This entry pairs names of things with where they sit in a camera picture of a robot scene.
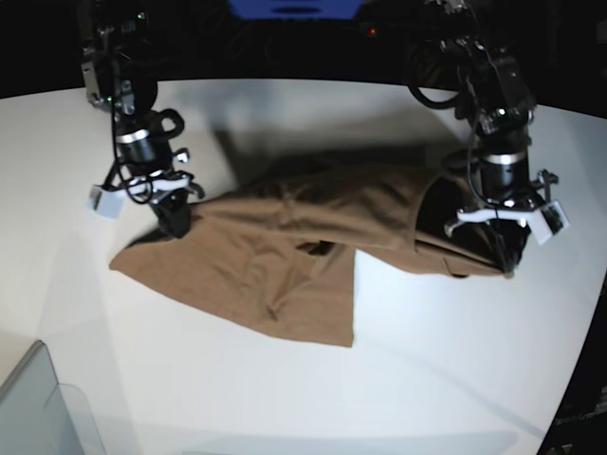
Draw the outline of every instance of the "brown garment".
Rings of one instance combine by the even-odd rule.
[[[490,254],[416,229],[437,178],[351,165],[261,183],[193,207],[185,238],[135,244],[111,268],[266,335],[351,346],[356,249],[413,273],[502,273]]]

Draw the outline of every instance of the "brown jacket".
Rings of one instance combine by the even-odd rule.
[[[350,165],[264,182],[194,206],[185,238],[135,244],[111,268],[272,337],[351,346],[356,249],[413,273],[502,273],[486,249],[441,235],[440,216],[420,228],[437,179],[419,168]]]

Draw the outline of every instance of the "blue object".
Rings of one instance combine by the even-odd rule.
[[[243,19],[352,19],[364,0],[230,0]]]

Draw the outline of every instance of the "white tabletop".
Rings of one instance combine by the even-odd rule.
[[[220,141],[245,169],[247,157],[468,132],[387,85],[165,82],[165,107],[186,119],[174,150],[191,149],[187,169],[210,196],[237,185]],[[513,280],[411,275],[359,254],[345,349],[265,337],[110,272],[155,219],[84,207],[111,163],[109,116],[83,90],[1,100],[0,316],[48,345],[108,454],[533,454],[607,267],[607,122],[540,107],[531,135],[532,171],[561,177],[572,226],[542,247],[530,239]]]

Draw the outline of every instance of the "silver ring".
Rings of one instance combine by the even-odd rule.
[[[485,155],[482,157],[483,161],[491,164],[499,164],[507,166],[509,164],[518,163],[527,158],[527,152],[517,152],[516,154],[510,155]]]
[[[116,136],[116,141],[118,144],[132,144],[138,140],[145,139],[149,135],[150,132],[148,130],[137,130],[134,133],[129,133],[128,135]]]

